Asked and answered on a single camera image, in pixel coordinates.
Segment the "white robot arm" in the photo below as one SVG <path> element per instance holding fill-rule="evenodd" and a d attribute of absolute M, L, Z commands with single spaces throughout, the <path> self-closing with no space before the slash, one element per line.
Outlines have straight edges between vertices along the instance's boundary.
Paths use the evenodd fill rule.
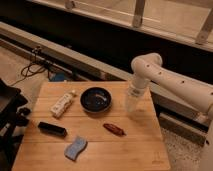
<path fill-rule="evenodd" d="M 140 99 L 151 81 L 175 94 L 211 120 L 198 171 L 213 171 L 213 85 L 172 72 L 162 67 L 158 53 L 135 57 L 128 96 Z"/>

